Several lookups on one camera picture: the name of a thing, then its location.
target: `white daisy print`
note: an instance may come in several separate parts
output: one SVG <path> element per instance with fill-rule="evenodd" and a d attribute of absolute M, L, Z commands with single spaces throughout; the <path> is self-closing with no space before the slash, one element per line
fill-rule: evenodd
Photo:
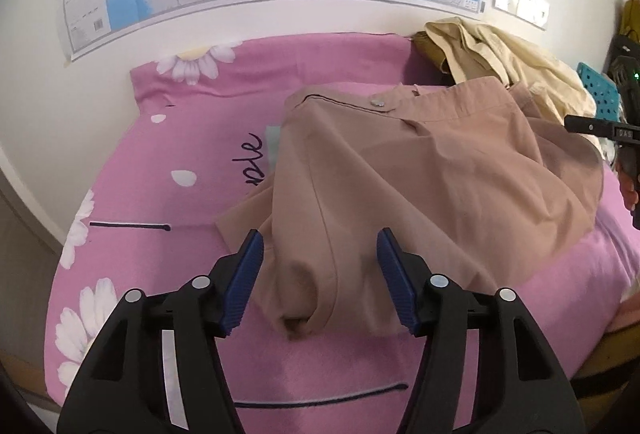
<path fill-rule="evenodd" d="M 66 387 L 65 396 L 73 383 L 95 337 L 116 307 L 118 299 L 111 279 L 100 279 L 95 292 L 86 287 L 80 292 L 80 316 L 70 308 L 60 313 L 56 325 L 56 347 L 68 360 L 58 367 L 58 379 Z"/>
<path fill-rule="evenodd" d="M 211 80 L 218 78 L 218 62 L 231 64 L 236 60 L 233 48 L 242 42 L 213 46 L 213 48 L 199 48 L 180 55 L 174 55 L 158 62 L 156 71 L 161 75 L 171 71 L 171 76 L 176 82 L 187 82 L 194 86 L 200 80 L 200 75 L 205 75 Z"/>
<path fill-rule="evenodd" d="M 76 260 L 76 246 L 82 246 L 85 244 L 86 236 L 89 234 L 89 229 L 82 220 L 88 218 L 93 211 L 94 192 L 89 190 L 82 200 L 80 209 L 78 210 L 74 222 L 71 224 L 71 228 L 69 229 L 69 233 L 66 236 L 62 255 L 60 255 L 60 266 L 62 266 L 62 268 L 65 268 L 66 270 L 71 268 Z"/>

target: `blue plastic basket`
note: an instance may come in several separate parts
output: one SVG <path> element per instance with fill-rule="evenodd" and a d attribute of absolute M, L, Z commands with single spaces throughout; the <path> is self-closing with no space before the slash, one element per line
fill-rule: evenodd
<path fill-rule="evenodd" d="M 596 118 L 617 122 L 620 94 L 616 85 L 582 62 L 578 65 L 577 71 L 582 84 L 596 101 Z"/>

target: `wall socket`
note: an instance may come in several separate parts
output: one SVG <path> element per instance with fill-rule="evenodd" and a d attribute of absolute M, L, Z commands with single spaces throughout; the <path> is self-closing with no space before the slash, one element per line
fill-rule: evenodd
<path fill-rule="evenodd" d="M 546 0 L 494 0 L 494 6 L 498 10 L 506 11 L 539 28 L 546 29 L 550 9 Z"/>

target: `blue gripper pad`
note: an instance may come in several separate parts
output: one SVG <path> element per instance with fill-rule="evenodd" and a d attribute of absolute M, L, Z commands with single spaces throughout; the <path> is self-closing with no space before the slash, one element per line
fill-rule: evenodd
<path fill-rule="evenodd" d="M 402 267 L 399 257 L 401 252 L 398 252 L 384 230 L 378 233 L 376 255 L 400 323 L 415 335 L 418 331 L 419 320 L 416 314 L 414 286 Z"/>
<path fill-rule="evenodd" d="M 616 85 L 582 62 L 578 65 L 577 73 L 585 89 L 591 93 L 596 101 L 595 117 L 600 120 L 618 122 L 620 94 Z"/>
<path fill-rule="evenodd" d="M 223 296 L 223 315 L 220 321 L 220 327 L 227 335 L 233 328 L 240 325 L 254 289 L 255 279 L 258 277 L 264 257 L 262 235 L 259 232 L 250 235 L 236 255 L 239 257 L 238 266 L 226 286 Z"/>

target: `pink tablecloth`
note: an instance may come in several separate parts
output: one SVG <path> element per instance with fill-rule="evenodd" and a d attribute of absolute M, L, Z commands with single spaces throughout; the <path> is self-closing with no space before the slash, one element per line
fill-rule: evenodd
<path fill-rule="evenodd" d="M 286 96 L 336 82 L 372 94 L 380 84 L 437 84 L 440 75 L 399 36 L 328 34 L 215 46 L 199 57 L 146 64 L 132 79 L 141 115 L 82 202 L 52 287 L 44 355 L 47 388 L 61 404 L 127 289 L 175 290 L 227 253 L 212 223 L 270 170 Z M 596 229 L 516 289 L 568 374 L 600 338 L 640 266 L 640 241 L 616 179 L 607 172 L 605 180 Z M 218 345 L 236 402 L 309 402 L 239 409 L 248 434 L 387 434 L 398 427 L 424 341 L 344 333 L 288 342 L 250 303 L 242 325 Z M 469 367 L 475 356 L 472 347 Z M 473 379 L 470 370 L 461 420 Z M 175 378 L 167 387 L 181 424 Z M 323 403 L 335 398 L 344 400 Z"/>

